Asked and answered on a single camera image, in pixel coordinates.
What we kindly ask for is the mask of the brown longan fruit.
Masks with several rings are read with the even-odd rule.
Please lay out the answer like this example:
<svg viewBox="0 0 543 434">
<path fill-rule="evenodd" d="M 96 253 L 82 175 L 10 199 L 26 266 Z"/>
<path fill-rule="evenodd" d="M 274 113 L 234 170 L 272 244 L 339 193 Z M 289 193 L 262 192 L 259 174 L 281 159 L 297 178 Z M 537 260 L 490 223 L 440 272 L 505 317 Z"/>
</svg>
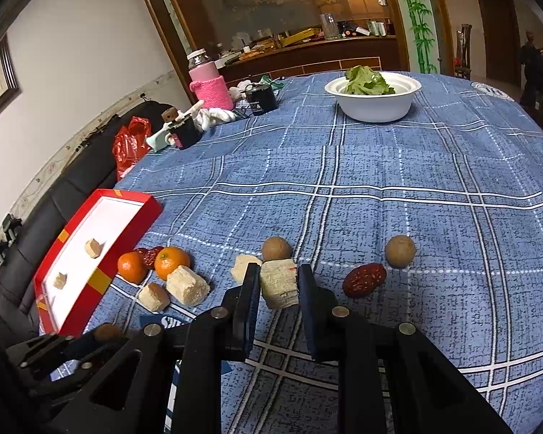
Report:
<svg viewBox="0 0 543 434">
<path fill-rule="evenodd" d="M 414 241 L 406 235 L 396 235 L 390 238 L 386 243 L 384 253 L 386 261 L 393 268 L 406 268 L 412 263 L 416 255 L 416 245 Z"/>
<path fill-rule="evenodd" d="M 272 236 L 264 242 L 262 256 L 264 261 L 290 259 L 292 256 L 292 248 L 284 238 Z"/>
</svg>

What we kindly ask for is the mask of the large beige sugarcane chunk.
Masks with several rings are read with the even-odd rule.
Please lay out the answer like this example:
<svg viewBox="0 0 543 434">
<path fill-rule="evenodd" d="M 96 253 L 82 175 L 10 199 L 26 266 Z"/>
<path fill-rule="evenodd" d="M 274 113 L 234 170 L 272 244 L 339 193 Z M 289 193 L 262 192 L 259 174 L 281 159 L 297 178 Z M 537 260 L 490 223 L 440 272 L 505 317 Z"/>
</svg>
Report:
<svg viewBox="0 0 543 434">
<path fill-rule="evenodd" d="M 208 282 L 185 265 L 168 275 L 167 290 L 179 303 L 190 307 L 197 307 L 211 292 Z"/>
</svg>

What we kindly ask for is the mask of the pale sugarcane chunk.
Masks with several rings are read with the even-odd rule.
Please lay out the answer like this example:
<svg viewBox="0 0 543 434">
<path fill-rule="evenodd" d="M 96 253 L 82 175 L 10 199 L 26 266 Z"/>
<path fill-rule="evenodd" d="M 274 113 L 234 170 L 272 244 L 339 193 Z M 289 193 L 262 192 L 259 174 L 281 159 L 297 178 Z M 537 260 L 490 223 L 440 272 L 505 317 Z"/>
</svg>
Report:
<svg viewBox="0 0 543 434">
<path fill-rule="evenodd" d="M 235 257 L 235 263 L 230 270 L 230 274 L 238 284 L 243 283 L 249 264 L 256 264 L 260 267 L 262 261 L 258 257 L 252 255 L 240 254 Z"/>
</svg>

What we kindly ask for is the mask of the black sofa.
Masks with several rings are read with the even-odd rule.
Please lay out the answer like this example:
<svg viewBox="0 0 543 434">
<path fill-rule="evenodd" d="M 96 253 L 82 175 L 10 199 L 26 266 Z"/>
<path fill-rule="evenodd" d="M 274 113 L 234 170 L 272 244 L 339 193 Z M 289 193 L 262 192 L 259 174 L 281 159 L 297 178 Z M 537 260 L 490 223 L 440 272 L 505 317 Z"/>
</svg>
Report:
<svg viewBox="0 0 543 434">
<path fill-rule="evenodd" d="M 33 277 L 59 232 L 98 188 L 117 183 L 117 162 L 111 152 L 114 137 L 134 116 L 151 123 L 152 130 L 163 126 L 161 114 L 168 104 L 144 101 L 124 115 L 113 115 L 77 148 L 78 156 L 22 221 L 18 238 L 9 247 L 0 265 L 0 347 L 10 346 L 38 335 L 39 318 L 35 305 Z"/>
</svg>

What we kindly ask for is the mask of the small beige sugarcane chunk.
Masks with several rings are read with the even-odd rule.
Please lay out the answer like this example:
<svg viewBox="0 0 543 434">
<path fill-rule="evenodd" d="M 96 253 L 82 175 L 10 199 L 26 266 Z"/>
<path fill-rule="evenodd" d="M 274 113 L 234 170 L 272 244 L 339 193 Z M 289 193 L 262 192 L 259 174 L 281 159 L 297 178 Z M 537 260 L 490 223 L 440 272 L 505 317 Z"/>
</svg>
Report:
<svg viewBox="0 0 543 434">
<path fill-rule="evenodd" d="M 151 312 L 162 312 L 171 303 L 164 287 L 151 282 L 144 286 L 138 295 L 141 305 Z"/>
</svg>

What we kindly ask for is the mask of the red shallow gift box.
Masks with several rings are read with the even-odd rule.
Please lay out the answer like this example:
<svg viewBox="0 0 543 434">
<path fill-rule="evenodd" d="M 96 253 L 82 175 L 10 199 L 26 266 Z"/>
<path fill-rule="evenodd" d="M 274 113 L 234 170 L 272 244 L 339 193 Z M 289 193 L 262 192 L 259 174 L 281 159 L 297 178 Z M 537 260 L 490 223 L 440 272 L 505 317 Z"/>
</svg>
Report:
<svg viewBox="0 0 543 434">
<path fill-rule="evenodd" d="M 33 277 L 39 329 L 80 335 L 117 274 L 161 214 L 151 195 L 97 189 L 59 232 Z"/>
</svg>

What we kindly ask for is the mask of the sugarcane piece in box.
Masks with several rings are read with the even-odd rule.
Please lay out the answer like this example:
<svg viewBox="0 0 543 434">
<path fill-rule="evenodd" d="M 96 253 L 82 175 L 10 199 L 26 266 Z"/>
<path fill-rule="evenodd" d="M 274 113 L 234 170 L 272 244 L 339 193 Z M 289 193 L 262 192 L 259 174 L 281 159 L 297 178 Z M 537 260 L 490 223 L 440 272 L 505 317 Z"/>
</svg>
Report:
<svg viewBox="0 0 543 434">
<path fill-rule="evenodd" d="M 85 251 L 91 259 L 97 259 L 103 252 L 104 245 L 92 238 L 85 243 Z"/>
<path fill-rule="evenodd" d="M 54 286 L 55 289 L 62 290 L 64 288 L 64 286 L 66 286 L 66 281 L 67 281 L 67 275 L 65 273 L 59 272 L 56 275 L 56 277 L 54 279 L 54 283 L 52 284 L 52 286 Z"/>
</svg>

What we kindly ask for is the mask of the small orange tangerine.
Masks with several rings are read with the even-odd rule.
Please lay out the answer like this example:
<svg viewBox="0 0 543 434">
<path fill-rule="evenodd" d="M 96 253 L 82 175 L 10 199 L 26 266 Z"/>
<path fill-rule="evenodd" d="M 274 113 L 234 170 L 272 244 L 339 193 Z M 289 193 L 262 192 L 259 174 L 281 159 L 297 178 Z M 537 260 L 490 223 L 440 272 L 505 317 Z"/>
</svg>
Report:
<svg viewBox="0 0 543 434">
<path fill-rule="evenodd" d="M 132 251 L 121 255 L 117 260 L 117 273 L 125 281 L 139 285 L 148 273 L 143 256 Z"/>
<path fill-rule="evenodd" d="M 168 275 L 181 265 L 189 268 L 191 257 L 178 247 L 165 247 L 157 254 L 155 259 L 155 272 L 162 280 L 167 280 Z"/>
</svg>

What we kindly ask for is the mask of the red jujube date pair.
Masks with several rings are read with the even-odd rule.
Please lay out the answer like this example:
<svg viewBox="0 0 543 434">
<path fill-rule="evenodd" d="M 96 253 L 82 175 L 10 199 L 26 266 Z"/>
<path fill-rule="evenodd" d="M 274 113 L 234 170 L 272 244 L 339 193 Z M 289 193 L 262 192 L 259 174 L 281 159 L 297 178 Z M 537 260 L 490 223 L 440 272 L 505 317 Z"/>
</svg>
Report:
<svg viewBox="0 0 543 434">
<path fill-rule="evenodd" d="M 157 258 L 157 255 L 161 253 L 161 250 L 163 247 L 157 246 L 154 248 L 137 248 L 135 249 L 135 252 L 139 254 L 141 257 L 141 260 L 143 261 L 144 266 L 147 269 L 153 269 L 155 267 L 155 261 Z"/>
</svg>

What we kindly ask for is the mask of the mint green cloth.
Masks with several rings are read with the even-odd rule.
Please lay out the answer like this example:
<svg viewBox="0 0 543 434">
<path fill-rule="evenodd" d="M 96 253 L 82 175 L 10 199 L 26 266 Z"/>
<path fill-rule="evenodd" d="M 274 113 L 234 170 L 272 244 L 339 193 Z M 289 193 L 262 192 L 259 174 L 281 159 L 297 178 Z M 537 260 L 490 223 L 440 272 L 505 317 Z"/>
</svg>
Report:
<svg viewBox="0 0 543 434">
<path fill-rule="evenodd" d="M 162 128 L 155 134 L 147 137 L 145 141 L 155 153 L 160 152 L 166 147 L 171 146 L 171 132 L 168 128 Z"/>
</svg>

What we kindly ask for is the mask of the black jar with cork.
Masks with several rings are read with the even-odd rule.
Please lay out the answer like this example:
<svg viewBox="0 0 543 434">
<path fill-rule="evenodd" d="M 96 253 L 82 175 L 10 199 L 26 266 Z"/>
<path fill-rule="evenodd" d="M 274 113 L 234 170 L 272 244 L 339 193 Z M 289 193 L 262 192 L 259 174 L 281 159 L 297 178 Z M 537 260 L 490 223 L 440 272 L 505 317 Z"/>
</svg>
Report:
<svg viewBox="0 0 543 434">
<path fill-rule="evenodd" d="M 170 108 L 164 111 L 161 116 L 164 120 L 164 126 L 167 128 L 164 141 L 168 146 L 185 150 L 198 143 L 202 138 L 203 134 L 196 127 L 190 114 L 180 113 L 175 108 Z"/>
</svg>

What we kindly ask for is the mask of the red plastic bag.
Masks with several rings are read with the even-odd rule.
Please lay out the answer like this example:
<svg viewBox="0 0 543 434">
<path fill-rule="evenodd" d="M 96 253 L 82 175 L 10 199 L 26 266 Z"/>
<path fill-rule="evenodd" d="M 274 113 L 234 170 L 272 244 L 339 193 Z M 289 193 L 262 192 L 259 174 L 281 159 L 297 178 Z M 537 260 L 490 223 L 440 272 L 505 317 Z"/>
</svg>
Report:
<svg viewBox="0 0 543 434">
<path fill-rule="evenodd" d="M 111 152 L 117 163 L 117 179 L 122 180 L 151 149 L 147 138 L 152 134 L 148 119 L 133 116 L 118 130 Z"/>
</svg>

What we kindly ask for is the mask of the black square box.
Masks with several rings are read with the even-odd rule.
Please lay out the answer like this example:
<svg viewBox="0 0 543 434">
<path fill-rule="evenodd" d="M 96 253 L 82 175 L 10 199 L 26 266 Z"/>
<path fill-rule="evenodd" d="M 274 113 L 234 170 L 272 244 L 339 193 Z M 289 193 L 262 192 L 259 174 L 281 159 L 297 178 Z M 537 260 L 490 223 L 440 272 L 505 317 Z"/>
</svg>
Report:
<svg viewBox="0 0 543 434">
<path fill-rule="evenodd" d="M 246 100 L 255 116 L 274 111 L 277 107 L 273 87 L 270 83 L 252 83 L 245 88 Z"/>
</svg>

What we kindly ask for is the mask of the white bowl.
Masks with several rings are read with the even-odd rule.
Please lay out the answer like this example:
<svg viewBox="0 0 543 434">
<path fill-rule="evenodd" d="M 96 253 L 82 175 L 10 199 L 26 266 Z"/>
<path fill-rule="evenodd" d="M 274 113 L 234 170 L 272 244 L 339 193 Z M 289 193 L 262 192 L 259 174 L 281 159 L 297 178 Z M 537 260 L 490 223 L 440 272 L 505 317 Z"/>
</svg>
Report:
<svg viewBox="0 0 543 434">
<path fill-rule="evenodd" d="M 392 94 L 346 94 L 344 76 L 331 80 L 324 87 L 334 96 L 340 109 L 352 120 L 362 123 L 392 123 L 406 116 L 416 94 L 422 89 L 419 80 L 401 73 L 382 72 L 384 81 L 394 88 Z"/>
</svg>

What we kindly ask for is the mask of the pink sleeved water bottle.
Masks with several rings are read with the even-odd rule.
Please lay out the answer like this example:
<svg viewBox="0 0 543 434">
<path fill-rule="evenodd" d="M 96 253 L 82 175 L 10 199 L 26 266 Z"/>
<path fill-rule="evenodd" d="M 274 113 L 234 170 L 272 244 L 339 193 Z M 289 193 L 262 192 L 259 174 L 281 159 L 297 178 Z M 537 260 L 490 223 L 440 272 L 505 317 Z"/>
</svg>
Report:
<svg viewBox="0 0 543 434">
<path fill-rule="evenodd" d="M 215 62 L 205 49 L 199 49 L 187 55 L 190 90 L 197 99 L 203 101 L 205 109 L 219 108 L 231 111 L 234 103 L 230 97 L 226 82 L 219 74 Z"/>
</svg>

